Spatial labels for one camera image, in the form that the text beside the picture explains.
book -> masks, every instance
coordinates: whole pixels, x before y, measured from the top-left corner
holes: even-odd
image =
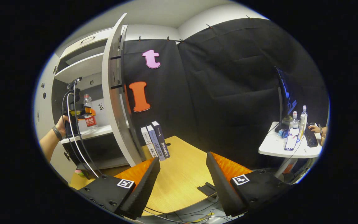
[[[157,121],[153,121],[152,126],[155,130],[155,135],[157,136],[157,140],[159,142],[159,146],[161,147],[162,153],[164,154],[165,159],[168,159],[171,156],[169,155],[168,147],[165,144],[165,139],[162,133],[161,125]]]
[[[146,127],[142,127],[140,129],[142,131],[143,138],[145,140],[146,146],[148,147],[150,154],[154,157],[157,157],[157,153],[155,152],[154,145],[152,143],[152,140],[150,139],[149,132],[147,131]]]
[[[159,146],[157,136],[155,135],[155,130],[153,129],[153,127],[151,125],[147,126],[147,130],[149,132],[150,139],[152,140],[152,143],[154,145],[155,151],[157,152],[158,159],[160,161],[165,160],[165,157],[164,157],[164,155],[162,153],[162,150],[161,150],[161,148]]]

computer monitor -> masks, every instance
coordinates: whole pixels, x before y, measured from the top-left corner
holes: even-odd
[[[274,67],[277,71],[278,80],[280,83],[280,120],[283,119],[283,116],[290,115],[292,110],[295,108],[297,102],[295,97],[295,82],[291,78],[289,78],[288,74],[285,73],[283,70],[278,68],[277,66]]]

ceiling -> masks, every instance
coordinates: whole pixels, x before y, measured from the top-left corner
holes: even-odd
[[[65,48],[92,32],[113,27],[124,13],[125,24],[150,24],[178,28],[188,19],[209,8],[237,4],[230,0],[133,0],[106,11],[83,25],[59,48]]]

black foam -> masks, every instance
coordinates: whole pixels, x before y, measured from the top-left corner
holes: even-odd
[[[159,171],[159,159],[156,158],[145,172],[138,187],[136,187],[128,199],[122,204],[122,207],[120,207],[120,214],[134,220],[136,217],[142,216],[143,210],[145,209],[150,194],[152,193]]]
[[[219,201],[222,204],[226,216],[237,216],[246,210],[246,206],[239,195],[233,190],[227,182],[222,170],[210,152],[206,155],[206,166],[209,169]]]

smartphone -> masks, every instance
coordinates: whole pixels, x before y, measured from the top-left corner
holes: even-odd
[[[299,128],[290,128],[287,137],[287,144],[285,144],[284,150],[292,151],[295,148],[296,141],[298,140]]]

